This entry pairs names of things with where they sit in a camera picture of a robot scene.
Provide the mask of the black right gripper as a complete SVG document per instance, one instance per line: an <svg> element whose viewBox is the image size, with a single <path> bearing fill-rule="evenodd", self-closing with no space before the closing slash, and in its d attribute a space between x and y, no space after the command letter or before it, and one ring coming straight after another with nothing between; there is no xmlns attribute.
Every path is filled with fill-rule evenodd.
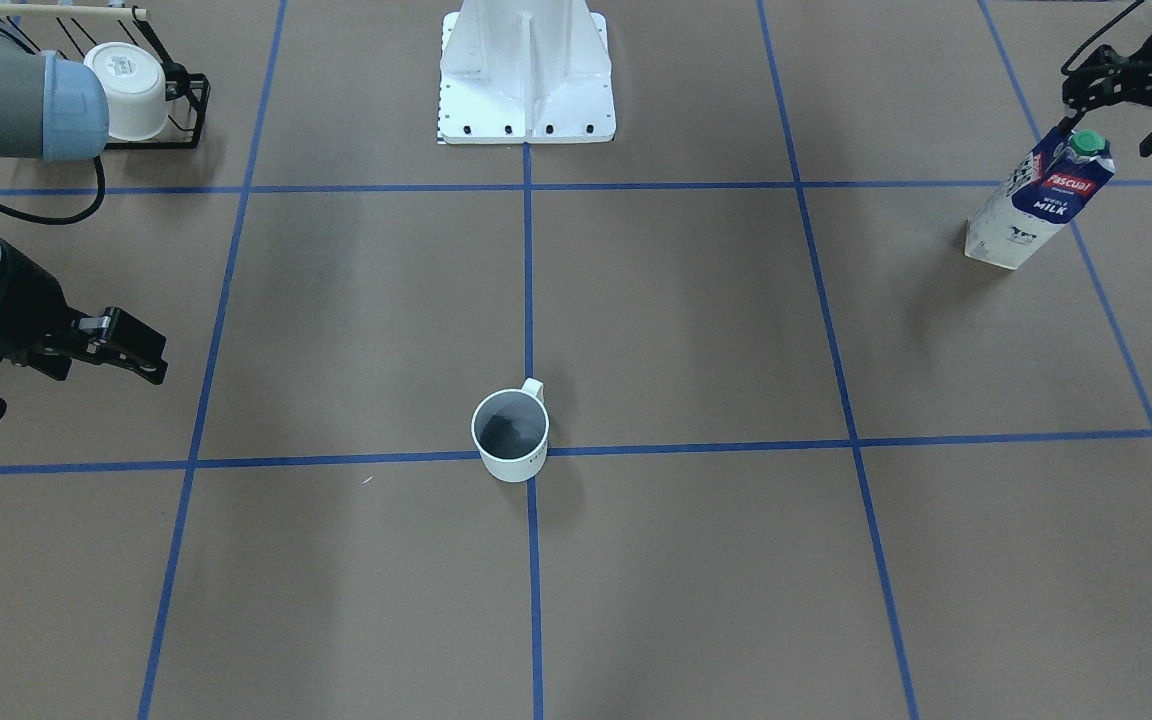
<svg viewBox="0 0 1152 720"><path fill-rule="evenodd" d="M59 305L14 305L0 300L0 364L33 369L65 381L74 363L108 365L161 386L166 378L164 334L106 306L100 314Z"/></svg>

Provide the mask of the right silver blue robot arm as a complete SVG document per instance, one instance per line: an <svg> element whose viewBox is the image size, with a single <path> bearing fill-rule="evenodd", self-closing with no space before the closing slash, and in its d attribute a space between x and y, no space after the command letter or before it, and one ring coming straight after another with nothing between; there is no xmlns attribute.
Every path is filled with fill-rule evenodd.
<svg viewBox="0 0 1152 720"><path fill-rule="evenodd" d="M67 217L31 213L0 200L18 222L65 227L101 209L108 182L103 152L109 104L97 74L51 50L36 50L0 15L0 158L90 161L94 195ZM65 381L74 363L115 366L160 386L168 373L166 340L122 306L88 314L69 305L58 279L0 237L0 363ZM0 396L0 420L6 401Z"/></svg>

